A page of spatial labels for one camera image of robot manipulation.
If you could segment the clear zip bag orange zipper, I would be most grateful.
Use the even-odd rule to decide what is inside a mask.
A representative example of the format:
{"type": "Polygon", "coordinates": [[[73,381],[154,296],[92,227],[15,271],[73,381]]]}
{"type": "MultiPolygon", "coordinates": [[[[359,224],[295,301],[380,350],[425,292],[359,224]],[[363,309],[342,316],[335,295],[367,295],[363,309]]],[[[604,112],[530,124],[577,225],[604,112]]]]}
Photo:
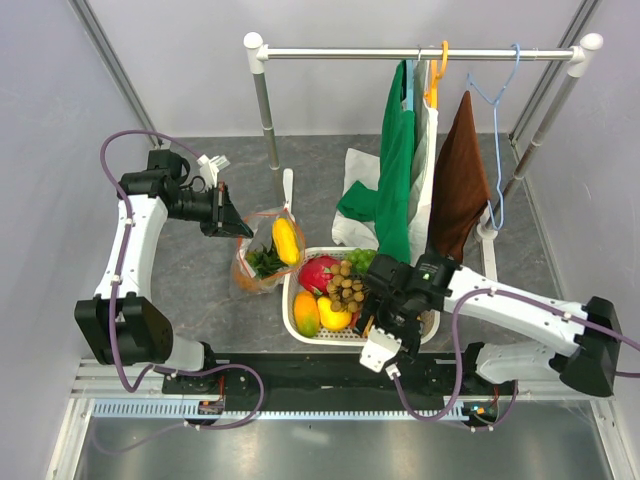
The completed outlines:
{"type": "Polygon", "coordinates": [[[234,287],[242,294],[270,292],[301,268],[305,237],[286,207],[251,214],[245,223],[253,237],[237,241],[231,264],[234,287]]]}

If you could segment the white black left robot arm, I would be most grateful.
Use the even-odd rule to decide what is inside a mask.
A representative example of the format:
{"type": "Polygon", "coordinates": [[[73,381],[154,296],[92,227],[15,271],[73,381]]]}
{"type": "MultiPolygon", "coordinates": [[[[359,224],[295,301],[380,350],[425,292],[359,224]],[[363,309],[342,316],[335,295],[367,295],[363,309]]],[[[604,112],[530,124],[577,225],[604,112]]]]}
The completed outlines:
{"type": "Polygon", "coordinates": [[[246,238],[251,228],[235,209],[220,171],[225,156],[197,160],[195,189],[188,161],[169,150],[153,150],[145,170],[126,173],[118,183],[118,225],[105,273],[94,295],[77,302],[74,318],[102,365],[139,363],[185,370],[185,382],[208,393],[219,382],[202,342],[177,335],[151,301],[151,276],[161,230],[169,219],[195,222],[207,237],[246,238]]]}

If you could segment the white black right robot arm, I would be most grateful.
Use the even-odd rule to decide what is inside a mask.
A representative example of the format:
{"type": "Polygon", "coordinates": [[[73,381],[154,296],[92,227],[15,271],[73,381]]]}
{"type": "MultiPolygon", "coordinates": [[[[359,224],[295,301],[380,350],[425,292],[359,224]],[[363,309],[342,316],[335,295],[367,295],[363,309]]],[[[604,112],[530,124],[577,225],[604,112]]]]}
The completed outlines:
{"type": "Polygon", "coordinates": [[[587,303],[539,296],[491,280],[434,252],[414,266],[378,254],[364,276],[369,293],[356,323],[366,342],[360,363],[395,378],[394,363],[417,355],[421,314],[486,321],[526,337],[512,345],[477,343],[454,348],[454,389],[473,394],[513,380],[558,379],[579,393],[612,396],[622,332],[612,302],[594,296],[587,303]]]}

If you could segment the orange toy pineapple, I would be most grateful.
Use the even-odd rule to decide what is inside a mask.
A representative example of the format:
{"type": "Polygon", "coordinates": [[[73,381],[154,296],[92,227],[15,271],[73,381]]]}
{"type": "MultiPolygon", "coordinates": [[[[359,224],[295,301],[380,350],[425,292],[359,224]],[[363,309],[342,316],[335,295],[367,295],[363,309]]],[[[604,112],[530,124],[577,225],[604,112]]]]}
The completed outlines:
{"type": "Polygon", "coordinates": [[[235,285],[252,294],[273,290],[288,270],[289,266],[279,259],[274,243],[269,248],[262,245],[253,250],[240,249],[231,268],[235,285]]]}

